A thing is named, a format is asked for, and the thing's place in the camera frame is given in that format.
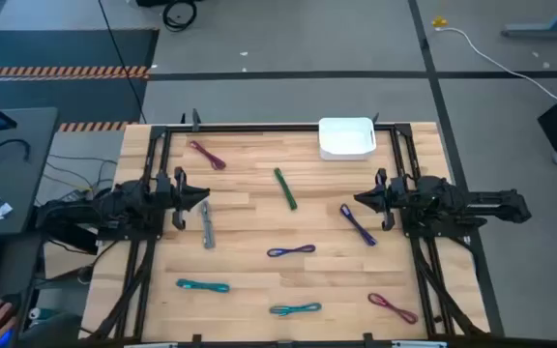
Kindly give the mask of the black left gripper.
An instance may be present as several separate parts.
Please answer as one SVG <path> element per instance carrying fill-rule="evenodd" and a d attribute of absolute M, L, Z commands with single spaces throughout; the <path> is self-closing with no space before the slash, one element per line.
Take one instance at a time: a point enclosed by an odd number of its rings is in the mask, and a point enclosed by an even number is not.
<path fill-rule="evenodd" d="M 160 208 L 174 209 L 172 214 L 172 224 L 178 230 L 186 228 L 183 218 L 183 190 L 187 180 L 187 175 L 182 167 L 176 167 L 174 171 L 176 185 L 171 184 L 171 178 L 165 171 L 160 170 L 156 176 L 156 200 Z M 208 188 L 197 188 L 185 185 L 185 210 L 190 211 L 198 203 L 202 202 L 210 195 Z"/>

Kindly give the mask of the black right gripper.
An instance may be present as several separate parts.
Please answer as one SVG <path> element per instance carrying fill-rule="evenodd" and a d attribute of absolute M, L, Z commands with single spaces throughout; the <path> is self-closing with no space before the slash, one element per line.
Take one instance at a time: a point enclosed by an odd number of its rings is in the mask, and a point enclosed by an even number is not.
<path fill-rule="evenodd" d="M 379 195 L 380 188 L 382 213 L 382 229 L 390 231 L 396 224 L 395 215 L 392 209 L 405 209 L 407 207 L 407 186 L 404 176 L 388 179 L 385 168 L 380 168 L 375 176 L 377 186 L 365 192 L 357 193 L 354 198 L 357 202 L 369 207 L 375 213 L 380 212 Z"/>

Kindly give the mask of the white plastic bin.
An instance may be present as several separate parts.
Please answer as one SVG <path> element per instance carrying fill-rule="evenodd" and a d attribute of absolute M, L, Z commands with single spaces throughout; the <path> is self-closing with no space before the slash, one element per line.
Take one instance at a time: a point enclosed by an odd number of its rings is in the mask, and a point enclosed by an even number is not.
<path fill-rule="evenodd" d="M 323 160 L 366 160 L 376 150 L 374 124 L 366 117 L 322 118 L 318 144 Z"/>

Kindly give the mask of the dark grey desk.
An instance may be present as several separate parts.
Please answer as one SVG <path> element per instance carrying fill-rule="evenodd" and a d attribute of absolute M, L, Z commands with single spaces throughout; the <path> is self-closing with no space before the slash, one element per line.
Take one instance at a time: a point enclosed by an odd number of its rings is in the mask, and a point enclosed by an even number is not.
<path fill-rule="evenodd" d="M 0 220 L 0 237 L 23 232 L 44 172 L 59 112 L 53 107 L 7 109 L 15 129 L 0 130 L 0 206 L 13 210 Z"/>

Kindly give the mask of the black hazard-striped floor mat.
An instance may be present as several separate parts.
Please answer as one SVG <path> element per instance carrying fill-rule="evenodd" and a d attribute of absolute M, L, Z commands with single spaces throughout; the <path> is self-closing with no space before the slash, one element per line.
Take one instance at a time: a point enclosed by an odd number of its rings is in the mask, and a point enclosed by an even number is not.
<path fill-rule="evenodd" d="M 142 121 L 158 30 L 0 30 L 0 109 L 54 107 L 59 131 Z"/>

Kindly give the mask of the drink can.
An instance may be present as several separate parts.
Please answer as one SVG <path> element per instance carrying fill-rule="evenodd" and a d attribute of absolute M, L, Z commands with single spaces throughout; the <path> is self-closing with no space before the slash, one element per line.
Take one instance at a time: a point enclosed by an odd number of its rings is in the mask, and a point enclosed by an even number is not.
<path fill-rule="evenodd" d="M 44 322 L 59 314 L 62 314 L 62 311 L 58 309 L 34 307 L 28 312 L 28 318 L 32 322 Z"/>

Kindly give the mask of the black aluminium table frame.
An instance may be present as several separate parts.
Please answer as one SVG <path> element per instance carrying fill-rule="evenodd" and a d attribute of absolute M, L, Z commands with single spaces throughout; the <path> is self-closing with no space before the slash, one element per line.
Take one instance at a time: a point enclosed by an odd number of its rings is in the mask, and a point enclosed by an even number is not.
<path fill-rule="evenodd" d="M 120 327 L 144 342 L 184 346 L 304 348 L 387 346 L 442 331 L 439 303 L 413 261 L 400 227 L 354 201 L 385 168 L 448 177 L 433 123 L 377 127 L 376 150 L 361 161 L 325 161 L 314 124 L 176 126 L 153 141 L 147 126 L 125 130 L 118 181 L 144 169 L 182 167 L 210 190 L 216 245 L 202 243 L 198 210 L 187 227 L 170 221 L 141 245 L 151 275 Z"/>

